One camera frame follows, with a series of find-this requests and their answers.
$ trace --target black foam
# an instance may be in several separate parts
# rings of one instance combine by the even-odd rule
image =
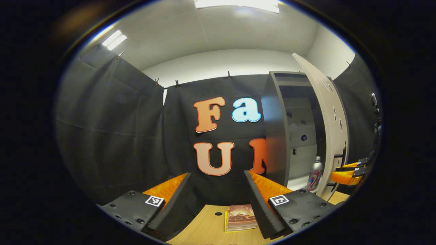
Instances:
[[[191,173],[187,173],[165,208],[154,218],[149,229],[159,239],[169,240],[180,233],[201,211],[204,203],[193,192]]]
[[[283,235],[285,226],[282,225],[280,220],[274,215],[266,202],[263,200],[256,184],[250,176],[248,171],[244,171],[250,191],[249,199],[251,207],[253,208],[254,216],[259,226],[260,232],[264,239],[275,237],[276,235]]]

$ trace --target aluminum bottle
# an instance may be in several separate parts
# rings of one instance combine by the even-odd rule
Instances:
[[[323,174],[323,165],[321,163],[321,157],[317,156],[315,158],[315,163],[312,165],[309,173],[309,180],[307,181],[306,190],[314,192],[318,183],[320,182],[321,175]]]

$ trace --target black metal plate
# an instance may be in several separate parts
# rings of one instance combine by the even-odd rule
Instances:
[[[104,206],[97,206],[124,225],[141,231],[164,205],[163,198],[128,191]]]
[[[353,177],[364,175],[365,170],[366,170],[366,167],[356,167],[354,169]]]
[[[305,189],[272,197],[268,202],[281,222],[294,232],[315,222],[335,207]]]

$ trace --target open cabinet door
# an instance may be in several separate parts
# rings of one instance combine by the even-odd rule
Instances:
[[[341,162],[347,162],[349,141],[347,117],[341,99],[330,79],[298,54],[293,53],[292,56],[300,64],[312,84],[324,119],[326,160],[324,174],[318,184],[317,196],[328,201],[337,188],[337,184],[330,180],[331,173],[341,165]]]
[[[262,110],[266,133],[266,177],[283,186],[289,179],[288,139],[286,130],[287,118],[277,81],[273,73],[269,73],[262,95]]]

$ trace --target white wall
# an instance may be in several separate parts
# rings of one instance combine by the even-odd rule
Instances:
[[[183,56],[143,70],[150,78],[159,78],[163,87],[208,78],[268,74],[269,71],[300,71],[290,53],[259,49],[228,49]]]
[[[322,71],[326,76],[335,79],[351,63],[356,53],[340,37],[321,24],[315,42],[307,54],[307,61]]]

